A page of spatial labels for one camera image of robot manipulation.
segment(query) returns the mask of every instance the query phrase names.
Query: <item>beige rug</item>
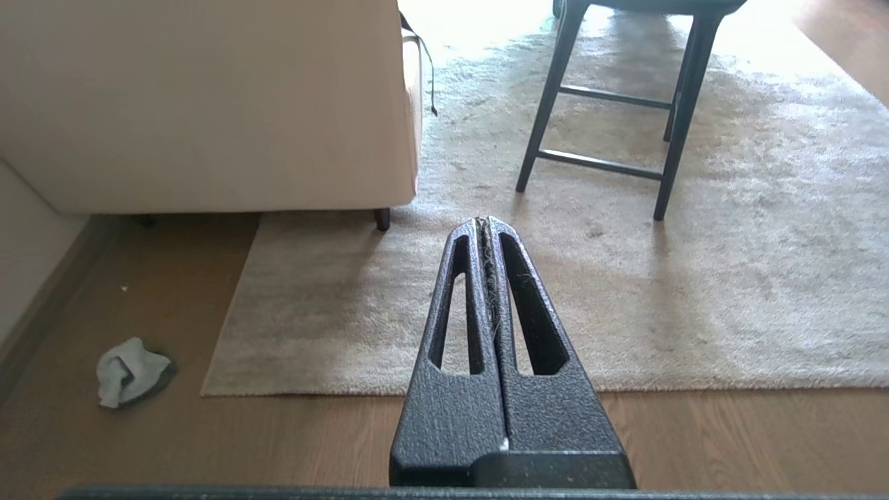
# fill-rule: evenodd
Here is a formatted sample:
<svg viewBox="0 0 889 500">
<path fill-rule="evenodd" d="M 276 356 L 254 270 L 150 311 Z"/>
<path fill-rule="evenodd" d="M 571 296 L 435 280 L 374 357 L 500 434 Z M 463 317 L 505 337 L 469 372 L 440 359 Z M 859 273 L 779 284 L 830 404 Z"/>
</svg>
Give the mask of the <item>beige rug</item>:
<svg viewBox="0 0 889 500">
<path fill-rule="evenodd" d="M 522 235 L 600 390 L 889 386 L 889 111 L 745 7 L 717 38 L 664 223 L 657 183 L 577 166 L 538 160 L 518 196 L 548 4 L 405 6 L 441 110 L 420 194 L 385 235 L 369 212 L 265 215 L 204 395 L 404 393 L 445 238 L 479 214 Z M 566 81 L 667 99 L 687 29 L 591 10 Z M 665 120 L 560 96 L 544 146 L 660 167 Z"/>
</svg>

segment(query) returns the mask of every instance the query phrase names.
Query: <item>baseboard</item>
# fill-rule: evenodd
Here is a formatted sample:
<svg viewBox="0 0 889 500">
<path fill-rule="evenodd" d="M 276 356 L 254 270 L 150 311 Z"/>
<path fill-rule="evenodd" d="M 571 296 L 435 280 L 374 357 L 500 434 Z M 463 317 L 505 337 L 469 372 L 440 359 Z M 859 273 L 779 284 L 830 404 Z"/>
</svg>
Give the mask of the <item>baseboard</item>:
<svg viewBox="0 0 889 500">
<path fill-rule="evenodd" d="M 120 217 L 113 215 L 90 217 L 25 313 L 0 343 L 0 405 L 15 388 L 59 312 L 117 234 L 120 221 Z"/>
</svg>

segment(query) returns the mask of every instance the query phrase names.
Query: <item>wooden floor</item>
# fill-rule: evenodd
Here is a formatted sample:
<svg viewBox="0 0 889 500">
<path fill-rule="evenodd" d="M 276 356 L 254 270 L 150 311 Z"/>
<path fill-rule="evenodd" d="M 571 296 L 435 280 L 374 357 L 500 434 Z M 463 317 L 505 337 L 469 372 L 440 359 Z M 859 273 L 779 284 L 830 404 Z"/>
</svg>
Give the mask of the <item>wooden floor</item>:
<svg viewBox="0 0 889 500">
<path fill-rule="evenodd" d="M 865 60 L 831 45 L 843 44 L 832 27 L 854 25 L 834 21 L 844 9 L 879 20 L 876 38 L 889 30 L 889 5 L 879 0 L 812 0 L 797 22 L 840 64 Z M 870 36 L 846 35 L 856 33 Z M 862 46 L 883 58 L 889 48 Z M 889 81 L 876 63 L 855 71 L 862 82 Z M 197 396 L 257 221 L 198 215 L 163 218 L 151 230 L 124 225 L 0 408 L 1 497 L 50 498 L 85 483 L 386 485 L 401 399 Z M 96 360 L 130 336 L 170 353 L 180 372 L 153 399 L 101 410 Z M 889 492 L 889 391 L 603 401 L 641 488 Z"/>
</svg>

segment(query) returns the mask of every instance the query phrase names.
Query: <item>bar stool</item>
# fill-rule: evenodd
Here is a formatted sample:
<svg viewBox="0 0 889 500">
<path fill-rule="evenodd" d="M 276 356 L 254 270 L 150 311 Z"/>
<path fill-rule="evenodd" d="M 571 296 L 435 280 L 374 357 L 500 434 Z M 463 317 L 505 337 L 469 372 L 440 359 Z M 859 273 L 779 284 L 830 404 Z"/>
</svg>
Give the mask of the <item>bar stool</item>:
<svg viewBox="0 0 889 500">
<path fill-rule="evenodd" d="M 662 221 L 667 212 L 670 192 L 673 190 L 673 181 L 679 168 L 679 159 L 682 157 L 682 149 L 688 136 L 688 128 L 692 123 L 694 105 L 698 100 L 701 90 L 701 82 L 704 72 L 707 70 L 707 61 L 710 50 L 713 48 L 713 40 L 716 38 L 719 23 L 724 16 L 737 11 L 747 0 L 554 0 L 553 13 L 560 17 L 556 50 L 553 52 L 553 60 L 549 64 L 547 82 L 543 86 L 541 104 L 537 108 L 537 117 L 531 130 L 531 138 L 525 151 L 525 160 L 522 162 L 522 172 L 518 176 L 516 191 L 525 192 L 528 185 L 528 177 L 534 166 L 536 158 L 545 158 L 573 165 L 588 166 L 609 172 L 624 173 L 645 177 L 661 182 L 658 192 L 658 200 L 654 205 L 654 220 Z M 562 76 L 571 58 L 571 50 L 574 40 L 581 29 L 583 16 L 591 4 L 603 5 L 615 9 L 623 9 L 638 12 L 658 12 L 663 14 L 684 14 L 693 16 L 692 30 L 685 45 L 685 54 L 679 69 L 676 90 L 673 92 L 673 101 L 654 101 L 622 93 L 614 93 L 603 90 L 593 90 L 575 85 L 562 85 Z M 549 115 L 552 113 L 553 104 L 556 103 L 558 93 L 569 93 L 581 97 L 592 97 L 606 101 L 624 102 L 637 106 L 660 108 L 669 110 L 667 128 L 664 131 L 664 141 L 669 142 L 667 160 L 664 163 L 663 172 L 655 172 L 632 165 L 624 165 L 613 161 L 583 157 L 571 153 L 541 149 L 543 133 L 546 132 Z"/>
</svg>

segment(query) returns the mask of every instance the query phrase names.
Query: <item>stool footrest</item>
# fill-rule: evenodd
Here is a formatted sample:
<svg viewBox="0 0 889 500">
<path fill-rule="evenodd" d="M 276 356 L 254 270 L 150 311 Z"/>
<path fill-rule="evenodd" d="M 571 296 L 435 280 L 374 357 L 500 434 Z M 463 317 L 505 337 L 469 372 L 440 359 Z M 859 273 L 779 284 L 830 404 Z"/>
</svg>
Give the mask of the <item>stool footrest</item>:
<svg viewBox="0 0 889 500">
<path fill-rule="evenodd" d="M 665 101 L 655 101 L 643 97 L 634 97 L 623 93 L 609 92 L 606 90 L 594 90 L 587 87 L 577 85 L 561 85 L 558 88 L 561 93 L 569 93 L 571 95 L 580 95 L 581 97 L 592 97 L 594 99 L 604 99 L 606 101 L 625 102 L 627 104 L 635 104 L 636 106 L 646 106 L 648 108 L 670 109 L 672 104 Z"/>
<path fill-rule="evenodd" d="M 561 161 L 573 165 L 588 166 L 589 168 L 597 168 L 599 170 L 607 170 L 608 172 L 625 173 L 626 175 L 635 175 L 636 177 L 645 177 L 646 179 L 654 179 L 660 181 L 663 174 L 652 170 L 646 170 L 633 165 L 624 165 L 608 160 L 600 160 L 591 157 L 582 157 L 571 153 L 563 153 L 562 151 L 553 151 L 551 149 L 541 149 L 537 151 L 537 157 L 547 160 Z"/>
</svg>

